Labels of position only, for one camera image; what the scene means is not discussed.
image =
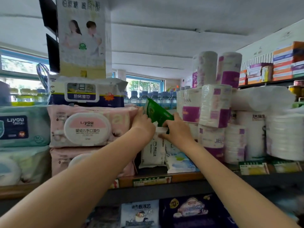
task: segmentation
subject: person's left hand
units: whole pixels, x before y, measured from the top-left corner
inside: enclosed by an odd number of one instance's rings
[[[135,129],[147,139],[147,142],[151,141],[156,127],[152,124],[151,119],[143,113],[143,107],[138,109],[137,115],[135,116],[131,129]]]

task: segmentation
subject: black monitor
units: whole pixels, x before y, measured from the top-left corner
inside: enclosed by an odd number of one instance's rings
[[[60,73],[60,60],[59,60],[59,43],[54,38],[47,35],[47,45],[49,54],[50,71]]]
[[[58,35],[57,6],[53,0],[39,0],[44,26]]]

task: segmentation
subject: forearm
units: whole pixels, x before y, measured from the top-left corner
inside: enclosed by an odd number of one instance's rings
[[[189,142],[182,151],[194,161],[240,228],[299,227],[198,143]]]
[[[75,218],[80,226],[147,142],[140,131],[131,129],[35,189],[0,219],[0,227],[66,227]]]

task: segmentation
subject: red starburst label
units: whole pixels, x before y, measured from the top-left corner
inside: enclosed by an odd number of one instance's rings
[[[114,95],[112,93],[108,92],[107,94],[105,94],[104,98],[106,101],[112,101],[112,100],[114,100]]]

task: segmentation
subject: hand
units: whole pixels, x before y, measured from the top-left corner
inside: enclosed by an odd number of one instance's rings
[[[178,113],[174,113],[174,121],[166,120],[163,127],[169,127],[169,134],[160,134],[163,139],[168,140],[181,151],[184,151],[190,142],[195,142],[192,138],[189,126],[180,118]]]
[[[133,120],[131,129],[137,130],[140,135],[147,139],[147,143],[152,140],[156,127],[152,124],[151,119],[143,113],[143,107],[138,109],[138,112]]]

